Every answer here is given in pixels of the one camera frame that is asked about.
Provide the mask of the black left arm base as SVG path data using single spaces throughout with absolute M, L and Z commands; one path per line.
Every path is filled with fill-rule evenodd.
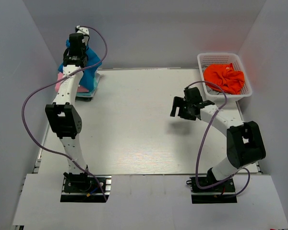
M 94 178 L 84 173 L 64 173 L 62 203 L 105 203 L 111 190 L 111 176 Z

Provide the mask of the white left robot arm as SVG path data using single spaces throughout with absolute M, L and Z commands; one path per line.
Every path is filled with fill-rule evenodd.
M 63 54 L 62 81 L 52 104 L 47 104 L 45 112 L 52 131 L 60 139 L 68 156 L 68 173 L 83 174 L 87 169 L 80 147 L 79 134 L 82 119 L 76 111 L 75 97 L 83 76 L 81 68 L 87 64 L 87 39 L 82 33 L 69 35 L 69 47 Z

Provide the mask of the blue t shirt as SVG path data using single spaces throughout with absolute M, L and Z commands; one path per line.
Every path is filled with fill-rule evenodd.
M 88 55 L 87 66 L 94 65 L 95 63 L 100 61 L 100 58 L 90 47 L 88 47 L 86 54 Z M 97 66 L 84 71 L 84 75 L 80 80 L 80 87 L 78 87 L 77 92 L 91 92 L 97 87 L 95 73 L 97 71 L 97 68 L 101 66 L 101 64 L 102 63 L 99 63 Z

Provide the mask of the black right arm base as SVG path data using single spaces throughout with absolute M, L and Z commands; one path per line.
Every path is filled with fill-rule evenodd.
M 236 189 L 233 179 L 208 189 L 197 187 L 195 177 L 186 181 L 191 189 L 193 204 L 234 204 L 237 203 Z

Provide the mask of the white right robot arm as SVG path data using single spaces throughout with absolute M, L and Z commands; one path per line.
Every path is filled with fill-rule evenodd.
M 225 179 L 240 169 L 266 157 L 264 142 L 256 122 L 242 122 L 227 116 L 221 108 L 204 101 L 198 88 L 186 88 L 184 97 L 175 96 L 170 116 L 186 120 L 207 122 L 226 137 L 226 157 L 207 172 L 207 185 L 213 191 L 220 190 Z

